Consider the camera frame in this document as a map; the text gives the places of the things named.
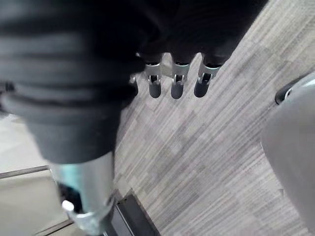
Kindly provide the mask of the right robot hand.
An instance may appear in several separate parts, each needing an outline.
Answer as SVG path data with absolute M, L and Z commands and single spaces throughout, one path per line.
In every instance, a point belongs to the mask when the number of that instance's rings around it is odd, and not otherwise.
M 172 57 L 171 96 L 183 94 L 203 55 L 197 96 L 230 58 L 264 0 L 3 0 L 0 99 L 47 160 L 63 210 L 89 236 L 111 230 L 114 157 L 121 112 L 145 72 L 161 93 Z

